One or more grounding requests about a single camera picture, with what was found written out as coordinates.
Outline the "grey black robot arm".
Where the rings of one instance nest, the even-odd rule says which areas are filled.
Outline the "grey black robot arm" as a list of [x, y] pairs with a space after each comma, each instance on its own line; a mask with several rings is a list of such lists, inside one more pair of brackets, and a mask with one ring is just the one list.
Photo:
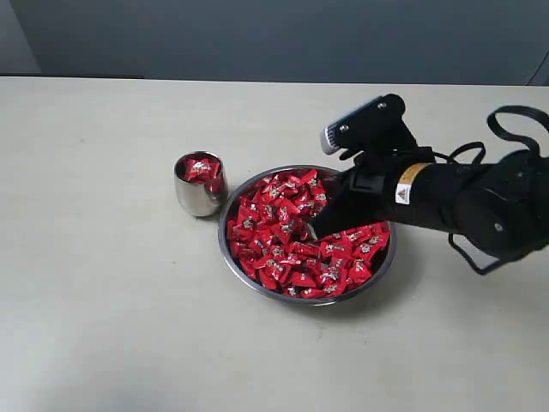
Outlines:
[[520, 149], [496, 163], [463, 164], [419, 146], [404, 112], [386, 96], [336, 123], [336, 143], [354, 165], [328, 186], [328, 204], [307, 225], [313, 237], [391, 221], [461, 235], [504, 262], [547, 245], [548, 159], [532, 137], [491, 114], [489, 129]]

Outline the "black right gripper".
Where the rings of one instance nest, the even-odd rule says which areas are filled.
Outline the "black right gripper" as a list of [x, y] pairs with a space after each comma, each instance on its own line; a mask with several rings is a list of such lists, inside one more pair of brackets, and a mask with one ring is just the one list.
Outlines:
[[476, 176], [475, 165], [415, 161], [384, 172], [356, 166], [345, 184], [329, 191], [329, 201], [309, 220], [309, 234], [330, 234], [381, 221], [440, 232], [460, 232], [455, 205]]

